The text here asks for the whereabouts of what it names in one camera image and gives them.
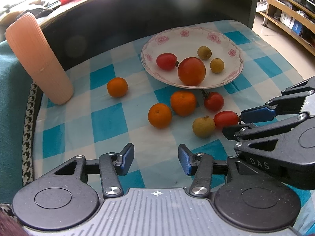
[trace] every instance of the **checkered tablecloth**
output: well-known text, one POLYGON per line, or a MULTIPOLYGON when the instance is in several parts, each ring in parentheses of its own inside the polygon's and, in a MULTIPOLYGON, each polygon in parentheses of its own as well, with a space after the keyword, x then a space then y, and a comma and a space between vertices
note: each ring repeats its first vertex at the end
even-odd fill
MULTIPOLYGON (((244 109, 263 105, 280 95, 282 89, 303 80, 274 48, 243 24, 225 20, 198 26, 223 33, 243 51, 242 74, 232 83, 213 90, 224 97, 222 111, 240 114, 244 109)), ((203 106, 200 90, 193 91, 198 100, 194 114, 185 118, 174 115, 171 125, 164 130, 149 124, 150 107, 158 102, 170 105, 170 96, 178 90, 144 70, 140 53, 150 38, 124 44, 68 70, 75 91, 67 104, 56 106, 43 95, 33 145, 36 178, 75 155, 96 159, 133 143, 133 164, 128 175, 120 177, 125 191, 128 187, 189 187, 192 178, 184 174, 178 161, 179 144, 184 143, 194 153, 211 154, 215 159, 225 160, 227 155, 235 154, 235 142, 226 140, 221 132, 209 139, 193 134, 192 123, 197 117, 214 116, 203 106), (106 88, 114 77, 125 78, 129 85, 127 95, 119 99, 110 97, 106 88)), ((214 175, 212 188, 217 189, 223 182, 223 176, 214 175)), ((89 185, 101 192, 99 176, 90 176, 89 185)), ((310 233, 315 221, 313 191, 294 190, 302 202, 295 228, 302 234, 310 233)))

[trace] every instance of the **wooden rack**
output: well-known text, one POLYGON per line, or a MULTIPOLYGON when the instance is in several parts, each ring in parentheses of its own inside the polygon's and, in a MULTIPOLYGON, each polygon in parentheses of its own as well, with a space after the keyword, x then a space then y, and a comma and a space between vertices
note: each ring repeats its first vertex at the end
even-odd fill
MULTIPOLYGON (((304 11, 309 17, 315 18, 315 14, 311 12, 308 8, 304 7, 303 5, 297 3, 294 0, 286 0, 295 7, 299 8, 301 11, 304 11)), ((295 40, 297 40, 303 47, 305 47, 311 54, 315 56, 315 47, 312 47, 306 42, 302 37, 298 36, 293 30, 291 30, 289 27, 287 27, 285 24, 280 22, 279 20, 276 20, 273 18, 274 13, 277 9, 280 9, 281 11, 284 11, 287 15, 292 16, 297 21, 299 21, 304 27, 307 27, 309 30, 311 30, 313 33, 315 33, 315 24, 310 21, 307 18, 302 17, 300 14, 298 14, 296 11, 290 9, 289 7, 285 6, 284 4, 277 2, 276 0, 267 0, 267 10, 266 12, 259 11, 258 13, 263 15, 264 18, 264 24, 267 25, 268 21, 273 22, 278 27, 283 29, 285 32, 287 32, 289 35, 291 35, 295 40)))

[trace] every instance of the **white crosshair symbol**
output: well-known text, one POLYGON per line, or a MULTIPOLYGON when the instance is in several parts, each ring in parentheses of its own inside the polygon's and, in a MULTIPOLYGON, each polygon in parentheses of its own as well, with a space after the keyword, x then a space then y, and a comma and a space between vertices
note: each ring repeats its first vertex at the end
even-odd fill
POLYGON ((151 194, 153 194, 153 195, 155 195, 155 196, 160 196, 160 195, 163 194, 163 193, 161 193, 161 192, 159 192, 159 191, 155 191, 155 192, 153 192, 153 193, 151 193, 151 194))

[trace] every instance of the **yellow-green fruit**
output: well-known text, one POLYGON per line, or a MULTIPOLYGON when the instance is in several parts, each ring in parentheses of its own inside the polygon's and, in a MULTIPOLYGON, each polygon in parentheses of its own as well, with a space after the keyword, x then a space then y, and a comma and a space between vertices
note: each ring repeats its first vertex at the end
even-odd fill
POLYGON ((215 74, 221 73, 224 69, 224 62, 220 58, 214 58, 210 62, 210 68, 215 74))
POLYGON ((200 138, 209 137, 215 130, 215 122, 209 116, 199 117, 193 122, 193 132, 200 138))
POLYGON ((207 60, 211 58, 212 52, 207 46, 201 46, 199 47, 197 54, 202 60, 207 60))

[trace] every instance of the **floral plate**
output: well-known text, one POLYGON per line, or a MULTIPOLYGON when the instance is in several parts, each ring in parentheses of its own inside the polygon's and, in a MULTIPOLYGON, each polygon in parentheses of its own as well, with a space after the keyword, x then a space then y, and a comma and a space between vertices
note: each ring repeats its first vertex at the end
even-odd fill
POLYGON ((202 27, 172 28, 153 36, 144 45, 141 61, 145 70, 155 79, 166 84, 184 89, 212 89, 233 81, 243 70, 241 50, 225 35, 202 27), (156 58, 162 53, 173 53, 180 63, 187 57, 198 57, 200 46, 207 46, 212 56, 204 61, 206 77, 198 86, 184 85, 177 75, 177 68, 164 71, 156 64, 156 58), (225 64, 219 74, 212 73, 210 62, 213 58, 221 58, 225 64))

